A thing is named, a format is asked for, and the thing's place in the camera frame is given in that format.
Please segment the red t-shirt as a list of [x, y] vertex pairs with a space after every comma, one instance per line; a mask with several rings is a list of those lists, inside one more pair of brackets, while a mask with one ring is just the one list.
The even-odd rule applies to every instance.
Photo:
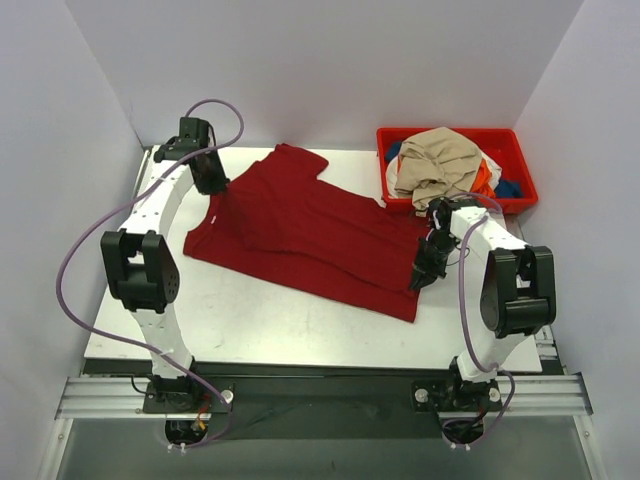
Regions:
[[410, 280], [425, 228], [321, 180], [328, 165], [303, 148], [277, 145], [211, 197], [184, 254], [413, 322], [418, 294]]

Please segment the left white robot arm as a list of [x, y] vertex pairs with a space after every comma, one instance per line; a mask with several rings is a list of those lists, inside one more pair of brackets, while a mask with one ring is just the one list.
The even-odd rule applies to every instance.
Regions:
[[178, 324], [174, 302], [180, 274], [166, 235], [191, 188], [202, 195], [226, 190], [227, 178], [216, 151], [181, 165], [176, 147], [159, 147], [147, 182], [131, 214], [116, 231], [102, 235], [100, 248], [110, 293], [138, 324], [151, 346], [148, 395], [182, 412], [195, 409], [205, 388], [193, 378], [195, 359]]

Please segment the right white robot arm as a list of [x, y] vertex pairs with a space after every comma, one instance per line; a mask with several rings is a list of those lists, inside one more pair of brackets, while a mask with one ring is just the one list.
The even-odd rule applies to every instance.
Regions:
[[409, 287], [420, 292], [454, 275], [462, 350], [429, 398], [465, 408], [500, 400], [498, 375], [556, 318], [555, 262], [546, 246], [510, 233], [491, 212], [493, 202], [475, 194], [429, 203], [429, 231], [421, 238]]

